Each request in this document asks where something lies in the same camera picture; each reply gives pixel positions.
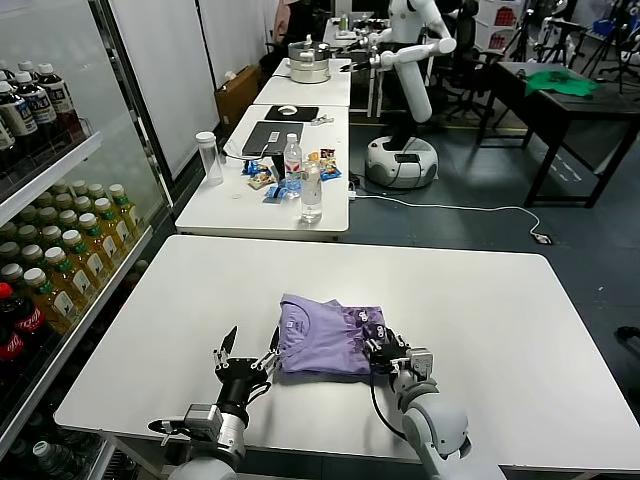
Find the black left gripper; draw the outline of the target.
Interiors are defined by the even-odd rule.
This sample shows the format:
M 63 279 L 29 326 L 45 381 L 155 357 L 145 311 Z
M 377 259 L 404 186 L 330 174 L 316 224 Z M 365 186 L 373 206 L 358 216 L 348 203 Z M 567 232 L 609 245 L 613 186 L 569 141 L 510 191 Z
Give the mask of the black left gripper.
M 237 331 L 234 326 L 213 350 L 214 370 L 221 382 L 216 406 L 222 413 L 246 415 L 247 406 L 271 386 L 268 373 L 279 361 L 280 328 L 275 328 L 267 352 L 259 359 L 231 357 Z

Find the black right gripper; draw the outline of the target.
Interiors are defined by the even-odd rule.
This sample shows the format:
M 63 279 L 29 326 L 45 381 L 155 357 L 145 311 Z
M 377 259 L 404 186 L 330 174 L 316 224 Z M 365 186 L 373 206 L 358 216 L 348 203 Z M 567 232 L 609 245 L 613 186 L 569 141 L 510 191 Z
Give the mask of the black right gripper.
M 401 371 L 412 373 L 409 359 L 411 348 L 391 328 L 387 329 L 387 339 L 388 345 L 382 346 L 374 339 L 365 341 L 366 351 L 370 355 L 370 370 L 381 375 L 399 374 Z

